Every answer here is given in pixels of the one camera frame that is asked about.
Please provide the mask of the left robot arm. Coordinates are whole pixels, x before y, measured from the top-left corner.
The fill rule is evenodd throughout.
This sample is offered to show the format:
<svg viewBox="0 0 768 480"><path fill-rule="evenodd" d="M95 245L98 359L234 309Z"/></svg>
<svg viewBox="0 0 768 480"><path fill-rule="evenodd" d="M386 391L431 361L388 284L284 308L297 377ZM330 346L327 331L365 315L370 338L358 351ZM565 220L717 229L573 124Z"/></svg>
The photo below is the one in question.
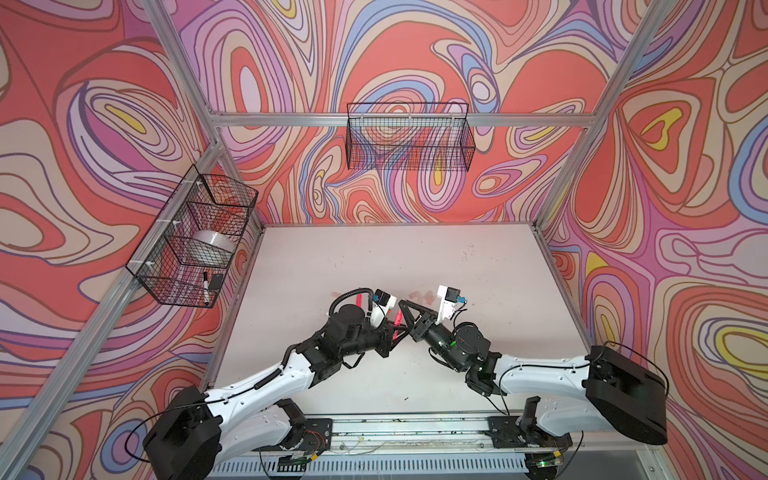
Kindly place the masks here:
<svg viewBox="0 0 768 480"><path fill-rule="evenodd" d="M204 479L218 464L263 448L319 455L328 442L293 398L349 368L348 357L388 357L402 327L387 312L379 304L334 307L323 327L289 346L276 365L226 387L183 389L154 415L142 461L158 479Z"/></svg>

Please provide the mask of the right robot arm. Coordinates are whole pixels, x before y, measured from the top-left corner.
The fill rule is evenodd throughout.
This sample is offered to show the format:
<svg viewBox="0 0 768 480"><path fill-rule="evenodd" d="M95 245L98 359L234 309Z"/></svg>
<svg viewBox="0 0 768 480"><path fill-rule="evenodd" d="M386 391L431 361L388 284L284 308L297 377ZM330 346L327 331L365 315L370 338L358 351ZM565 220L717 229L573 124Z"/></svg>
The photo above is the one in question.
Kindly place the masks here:
<svg viewBox="0 0 768 480"><path fill-rule="evenodd" d="M411 338L431 356L461 373L467 387L490 398L523 395L517 427L562 437L576 431L616 431L647 445L668 441L665 376L607 345L564 359L530 359L492 350L476 324L448 329L439 312L412 301L399 303Z"/></svg>

